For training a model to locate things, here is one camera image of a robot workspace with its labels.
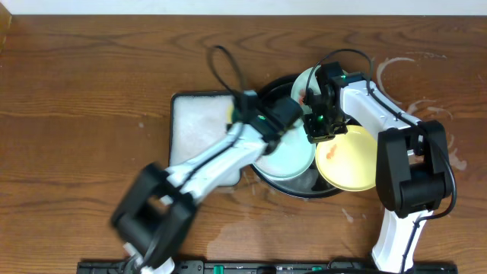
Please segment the green yellow sponge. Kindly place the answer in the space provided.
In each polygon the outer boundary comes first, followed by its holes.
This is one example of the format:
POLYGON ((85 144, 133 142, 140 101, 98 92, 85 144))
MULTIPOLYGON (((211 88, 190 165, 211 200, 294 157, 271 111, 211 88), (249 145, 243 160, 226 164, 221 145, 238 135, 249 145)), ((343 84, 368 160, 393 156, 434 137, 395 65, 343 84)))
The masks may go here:
POLYGON ((234 106, 230 105, 227 110, 227 124, 233 124, 234 123, 234 106))

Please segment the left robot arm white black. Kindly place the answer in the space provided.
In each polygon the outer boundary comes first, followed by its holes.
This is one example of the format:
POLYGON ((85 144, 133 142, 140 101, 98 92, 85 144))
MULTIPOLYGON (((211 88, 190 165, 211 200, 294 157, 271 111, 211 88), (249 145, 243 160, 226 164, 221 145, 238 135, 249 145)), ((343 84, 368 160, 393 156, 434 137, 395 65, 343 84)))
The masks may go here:
POLYGON ((135 250, 123 272, 171 272, 203 199, 226 177, 274 151, 301 114, 290 97, 266 104, 255 91, 245 91, 234 96, 236 119, 222 140, 178 165, 144 167, 110 219, 135 250))

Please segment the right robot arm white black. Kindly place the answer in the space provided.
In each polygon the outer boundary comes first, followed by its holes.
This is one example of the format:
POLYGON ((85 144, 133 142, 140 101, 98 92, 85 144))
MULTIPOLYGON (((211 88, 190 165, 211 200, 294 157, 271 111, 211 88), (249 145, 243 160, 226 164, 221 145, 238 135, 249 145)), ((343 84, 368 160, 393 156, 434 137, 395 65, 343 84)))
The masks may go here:
POLYGON ((291 96, 304 110, 320 175, 341 190, 377 191, 384 219, 371 251, 376 269, 413 271, 425 223, 457 194, 444 127, 404 112, 368 75, 337 62, 302 72, 291 96))

